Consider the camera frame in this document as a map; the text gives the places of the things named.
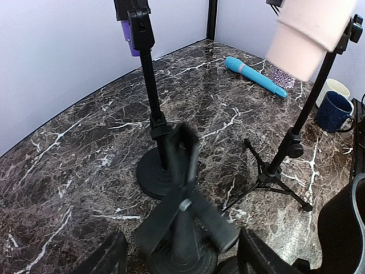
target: tripod leg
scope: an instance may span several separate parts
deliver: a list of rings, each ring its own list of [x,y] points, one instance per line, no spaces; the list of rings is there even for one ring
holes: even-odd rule
[[[235,204],[237,204],[243,197],[245,197],[248,193],[254,191],[256,188],[258,188],[260,182],[256,181],[255,185],[253,185],[252,187],[250,187],[247,191],[245,191],[244,193],[242,193],[235,201],[231,202],[229,205],[227,205],[226,208],[223,208],[222,212],[226,212],[228,209],[230,209],[231,207],[233,207]]]
[[[284,184],[280,180],[275,180],[275,184],[278,184],[283,190],[287,191],[288,195],[293,197],[299,204],[301,204],[304,211],[310,212],[313,210],[313,206],[309,203],[306,203],[303,201],[302,198],[300,198],[293,190],[291,190],[286,184]]]
[[[256,152],[256,150],[251,145],[251,142],[249,139],[245,139],[245,146],[251,151],[253,156],[256,158],[257,163],[261,166],[262,169],[265,169],[265,163],[261,159],[260,155]]]

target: marble countertop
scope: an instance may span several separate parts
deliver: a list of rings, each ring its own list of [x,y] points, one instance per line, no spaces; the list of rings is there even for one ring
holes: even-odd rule
[[[187,122],[201,140],[198,185],[219,206],[253,184],[257,166],[243,140],[272,160],[311,89],[298,82],[285,100],[224,66],[242,59],[268,75],[271,64],[212,41],[154,63],[161,108],[172,125]],[[140,69],[70,107],[0,158],[0,273],[67,273],[116,228],[130,245],[128,273],[147,273],[133,231],[157,201],[143,194],[135,171],[155,144]],[[305,200],[254,191],[229,211],[237,226],[256,233],[288,263],[321,264],[317,218],[348,183],[351,134],[327,134],[313,121],[303,129],[305,154],[286,159],[283,181]],[[232,249],[221,256],[235,253]]]

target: round stand base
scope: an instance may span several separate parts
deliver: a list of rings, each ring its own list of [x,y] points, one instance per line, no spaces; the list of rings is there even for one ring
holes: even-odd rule
[[[188,165],[186,155],[181,157]],[[161,200],[172,188],[170,172],[163,170],[158,148],[145,153],[137,165],[137,181],[148,196]]]
[[[217,274],[239,274],[237,257],[231,257],[221,263]]]
[[[213,274],[218,263],[218,254],[211,247],[204,247],[196,264],[179,263],[173,260],[171,245],[164,245],[147,258],[150,274]]]

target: white mug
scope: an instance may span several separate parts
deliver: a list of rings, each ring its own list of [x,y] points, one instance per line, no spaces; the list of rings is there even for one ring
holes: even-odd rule
[[[317,107],[320,107],[322,104],[323,99],[326,96],[326,93],[328,91],[335,91],[338,94],[341,94],[342,96],[344,96],[352,105],[352,113],[354,112],[354,104],[349,100],[349,97],[351,95],[349,89],[342,83],[338,82],[335,79],[331,79],[328,78],[325,82],[325,84],[322,87],[322,91],[319,94],[317,100],[315,101],[315,104],[317,105]]]

